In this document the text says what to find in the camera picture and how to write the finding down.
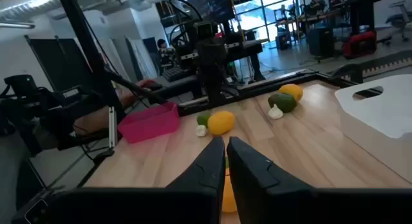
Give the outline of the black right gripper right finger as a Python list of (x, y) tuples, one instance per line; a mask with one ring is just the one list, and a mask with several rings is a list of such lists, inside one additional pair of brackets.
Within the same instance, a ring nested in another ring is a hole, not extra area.
[(307, 224), (313, 187), (238, 137), (227, 146), (241, 224)]

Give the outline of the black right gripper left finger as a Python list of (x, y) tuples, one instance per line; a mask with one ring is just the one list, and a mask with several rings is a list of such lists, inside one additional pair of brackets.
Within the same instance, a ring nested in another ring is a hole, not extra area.
[(214, 137), (181, 175), (166, 189), (172, 224), (220, 224), (225, 184), (225, 143)]

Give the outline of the orange citrus fruit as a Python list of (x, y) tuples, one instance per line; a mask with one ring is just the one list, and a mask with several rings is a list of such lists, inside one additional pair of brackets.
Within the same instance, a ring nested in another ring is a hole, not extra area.
[(208, 119), (209, 132), (212, 135), (222, 135), (230, 131), (235, 124), (236, 117), (229, 111), (219, 111)]
[(297, 84), (285, 84), (278, 89), (278, 92), (293, 96), (296, 102), (303, 97), (303, 88)]
[(237, 211), (234, 191), (230, 180), (229, 168), (225, 171), (225, 184), (223, 189), (222, 211), (224, 213), (233, 213)]

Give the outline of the person's forearm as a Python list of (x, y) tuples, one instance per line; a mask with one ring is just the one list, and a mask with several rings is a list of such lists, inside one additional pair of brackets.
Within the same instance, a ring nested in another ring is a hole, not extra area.
[[(118, 89), (117, 93), (124, 109), (132, 106), (136, 101), (136, 97), (128, 89)], [(108, 126), (109, 107), (104, 106), (103, 108), (76, 119), (73, 128), (78, 135), (86, 135), (108, 128)]]

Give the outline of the black keyboard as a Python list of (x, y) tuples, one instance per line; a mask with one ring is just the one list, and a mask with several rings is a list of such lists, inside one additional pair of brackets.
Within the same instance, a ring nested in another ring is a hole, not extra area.
[(181, 68), (170, 68), (165, 70), (162, 76), (167, 82), (174, 82), (180, 79), (184, 79), (193, 75), (192, 70), (183, 70)]

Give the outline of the person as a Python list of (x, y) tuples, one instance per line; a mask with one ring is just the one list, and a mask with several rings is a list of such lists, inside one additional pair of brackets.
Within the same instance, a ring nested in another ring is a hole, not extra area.
[(169, 48), (164, 39), (157, 40), (157, 47), (160, 56), (160, 75), (163, 75), (165, 70), (178, 65), (178, 59), (174, 48)]
[(325, 0), (311, 0), (310, 4), (306, 7), (306, 13), (308, 15), (319, 15), (324, 12), (325, 7)]

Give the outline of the person's hand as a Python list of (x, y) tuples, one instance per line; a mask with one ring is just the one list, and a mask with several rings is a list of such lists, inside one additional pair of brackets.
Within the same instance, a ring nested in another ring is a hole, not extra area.
[(157, 82), (151, 79), (143, 79), (143, 80), (136, 82), (135, 84), (140, 88), (148, 89), (147, 86), (150, 83), (157, 83)]

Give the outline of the red equipment case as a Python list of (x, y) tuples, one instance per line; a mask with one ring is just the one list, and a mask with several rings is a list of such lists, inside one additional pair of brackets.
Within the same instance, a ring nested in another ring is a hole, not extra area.
[(377, 49), (377, 35), (374, 31), (368, 31), (352, 35), (342, 45), (342, 54), (346, 59), (354, 59), (372, 54)]

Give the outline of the black partition panel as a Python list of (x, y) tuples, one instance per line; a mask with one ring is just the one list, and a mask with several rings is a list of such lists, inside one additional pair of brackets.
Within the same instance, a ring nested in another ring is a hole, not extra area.
[(95, 89), (92, 72), (74, 39), (25, 38), (54, 91), (78, 85)]

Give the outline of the tall black desk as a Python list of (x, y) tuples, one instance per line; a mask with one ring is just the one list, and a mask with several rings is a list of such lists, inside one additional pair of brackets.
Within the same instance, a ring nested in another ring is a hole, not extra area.
[(366, 26), (366, 31), (375, 31), (374, 4), (383, 0), (342, 0), (340, 3), (330, 5), (332, 10), (340, 9), (350, 14), (351, 34), (358, 35), (361, 27)]

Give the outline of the black device with green light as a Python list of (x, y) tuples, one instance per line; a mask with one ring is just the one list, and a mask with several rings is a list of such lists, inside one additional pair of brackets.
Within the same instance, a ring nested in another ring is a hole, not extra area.
[(108, 128), (90, 131), (75, 123), (104, 106), (102, 95), (96, 91), (78, 85), (52, 92), (36, 86), (31, 75), (14, 75), (4, 82), (0, 111), (32, 156), (46, 149), (61, 151), (108, 136)]

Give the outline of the office chair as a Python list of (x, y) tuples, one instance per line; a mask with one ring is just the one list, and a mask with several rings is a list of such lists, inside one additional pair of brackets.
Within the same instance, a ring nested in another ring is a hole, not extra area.
[(391, 15), (387, 18), (386, 22), (389, 23), (394, 30), (379, 39), (377, 43), (382, 43), (383, 45), (389, 46), (393, 36), (396, 34), (400, 34), (403, 42), (409, 41), (409, 38), (406, 36), (406, 32), (412, 32), (412, 11), (407, 10), (405, 3), (406, 1), (403, 0), (389, 6), (390, 8), (399, 8), (400, 13)]

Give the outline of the ceiling light tube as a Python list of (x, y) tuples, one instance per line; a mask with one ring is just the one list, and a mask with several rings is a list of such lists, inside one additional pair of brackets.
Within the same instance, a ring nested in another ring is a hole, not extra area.
[(0, 28), (34, 29), (35, 24), (0, 21)]

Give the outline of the dark wall screen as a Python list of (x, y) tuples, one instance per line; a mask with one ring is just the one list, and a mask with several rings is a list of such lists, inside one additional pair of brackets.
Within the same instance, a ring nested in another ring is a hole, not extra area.
[(231, 0), (187, 0), (205, 20), (224, 23), (234, 18)]

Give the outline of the silver aluminium bracket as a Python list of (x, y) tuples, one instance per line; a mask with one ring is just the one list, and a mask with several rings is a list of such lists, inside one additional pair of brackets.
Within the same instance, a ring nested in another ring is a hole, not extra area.
[(109, 148), (117, 144), (117, 112), (113, 106), (109, 107)]

